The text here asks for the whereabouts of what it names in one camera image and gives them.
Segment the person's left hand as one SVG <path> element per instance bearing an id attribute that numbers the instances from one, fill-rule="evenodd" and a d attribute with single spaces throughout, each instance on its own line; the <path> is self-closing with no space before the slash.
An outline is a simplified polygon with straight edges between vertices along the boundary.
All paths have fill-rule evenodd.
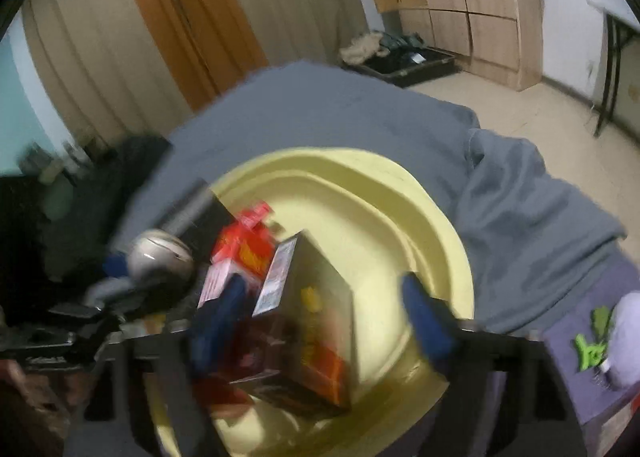
<path id="1" fill-rule="evenodd" d="M 1 455 L 62 456 L 72 413 L 43 376 L 1 361 Z"/>

